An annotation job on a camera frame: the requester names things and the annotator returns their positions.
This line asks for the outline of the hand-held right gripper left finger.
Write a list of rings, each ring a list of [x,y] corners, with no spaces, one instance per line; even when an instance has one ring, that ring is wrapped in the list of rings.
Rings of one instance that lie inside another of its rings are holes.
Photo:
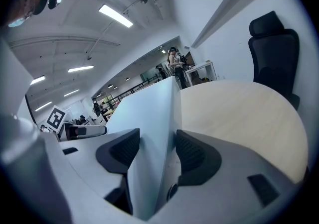
[[[68,224],[144,224],[132,210],[128,169],[139,150],[139,130],[58,142],[44,135],[51,170],[63,192]]]

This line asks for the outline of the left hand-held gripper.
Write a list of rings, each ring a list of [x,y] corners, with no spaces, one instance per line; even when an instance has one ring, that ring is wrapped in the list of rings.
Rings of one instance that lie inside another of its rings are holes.
[[[69,110],[64,110],[58,106],[54,106],[45,125],[53,132],[58,141],[67,141],[67,129],[73,125],[72,117]],[[72,138],[89,138],[97,137],[107,133],[107,128],[102,125],[78,125],[72,126]]]

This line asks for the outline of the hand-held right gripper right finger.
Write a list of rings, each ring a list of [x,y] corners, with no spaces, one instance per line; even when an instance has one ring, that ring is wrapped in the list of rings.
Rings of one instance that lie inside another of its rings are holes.
[[[298,186],[248,147],[179,129],[177,189],[151,224],[270,224]]]

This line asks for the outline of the light blue board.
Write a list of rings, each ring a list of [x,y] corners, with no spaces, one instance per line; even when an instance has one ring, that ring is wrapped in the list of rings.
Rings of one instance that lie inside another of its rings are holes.
[[[110,121],[108,133],[140,130],[140,148],[128,170],[133,215],[148,221],[166,203],[181,175],[175,150],[181,128],[180,88],[169,77],[124,98]]]

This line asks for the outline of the round wooden table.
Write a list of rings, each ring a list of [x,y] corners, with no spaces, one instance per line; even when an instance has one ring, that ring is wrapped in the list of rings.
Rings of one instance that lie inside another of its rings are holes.
[[[308,139],[295,108],[264,85],[214,81],[180,92],[182,129],[243,145],[292,182],[303,180]]]

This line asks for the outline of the black metal railing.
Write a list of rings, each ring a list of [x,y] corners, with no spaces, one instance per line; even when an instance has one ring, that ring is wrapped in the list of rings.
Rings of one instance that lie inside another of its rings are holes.
[[[142,89],[144,89],[144,88],[146,88],[154,83],[157,83],[160,80],[162,80],[162,76],[155,75],[154,77],[147,79],[146,81],[141,82],[141,83],[137,84],[136,86],[124,91],[123,93],[119,94],[118,96],[113,97],[112,99],[110,99],[110,102],[111,101],[115,101],[115,102],[121,101],[123,98],[125,98],[131,94],[134,94],[135,92],[138,92],[139,90],[142,90]]]

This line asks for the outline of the white polka dot shirt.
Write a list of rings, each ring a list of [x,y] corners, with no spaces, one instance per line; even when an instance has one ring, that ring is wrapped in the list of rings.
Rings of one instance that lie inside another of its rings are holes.
[[[0,37],[0,115],[16,115],[32,121],[25,95],[33,77]]]

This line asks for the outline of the white table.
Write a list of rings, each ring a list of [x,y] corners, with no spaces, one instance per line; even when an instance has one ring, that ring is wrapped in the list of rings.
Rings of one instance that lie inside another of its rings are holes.
[[[192,66],[191,69],[186,70],[185,74],[186,74],[191,86],[193,86],[193,83],[192,83],[192,79],[190,77],[190,74],[193,72],[197,72],[198,70],[203,69],[203,68],[206,70],[206,75],[210,81],[217,81],[218,80],[212,61],[207,60],[204,63],[194,65],[194,66]]]

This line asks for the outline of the light blue face mask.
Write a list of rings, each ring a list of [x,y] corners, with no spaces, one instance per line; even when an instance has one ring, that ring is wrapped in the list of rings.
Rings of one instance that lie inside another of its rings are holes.
[[[22,25],[28,18],[20,18],[10,24],[8,24],[8,27],[13,28],[13,27],[18,27],[20,25]]]

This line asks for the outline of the black office chair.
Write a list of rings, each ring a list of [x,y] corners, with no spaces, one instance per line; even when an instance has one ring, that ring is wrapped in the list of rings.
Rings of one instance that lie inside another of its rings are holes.
[[[297,110],[300,97],[293,94],[293,87],[300,51],[298,34],[285,29],[275,11],[251,21],[249,31],[253,81],[273,89]]]

